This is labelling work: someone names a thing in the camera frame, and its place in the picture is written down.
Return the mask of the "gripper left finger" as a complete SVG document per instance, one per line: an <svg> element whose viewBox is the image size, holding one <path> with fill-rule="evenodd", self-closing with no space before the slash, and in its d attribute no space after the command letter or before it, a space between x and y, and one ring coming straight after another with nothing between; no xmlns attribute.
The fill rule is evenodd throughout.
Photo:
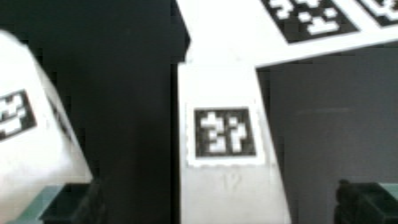
<svg viewBox="0 0 398 224"><path fill-rule="evenodd" d="M47 186L16 218L16 224L107 224L100 182Z"/></svg>

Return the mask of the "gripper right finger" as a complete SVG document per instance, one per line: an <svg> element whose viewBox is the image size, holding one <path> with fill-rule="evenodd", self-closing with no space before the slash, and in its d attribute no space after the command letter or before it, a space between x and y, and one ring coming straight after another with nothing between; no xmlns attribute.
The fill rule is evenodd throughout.
<svg viewBox="0 0 398 224"><path fill-rule="evenodd" d="M398 183L340 181L334 224L398 224Z"/></svg>

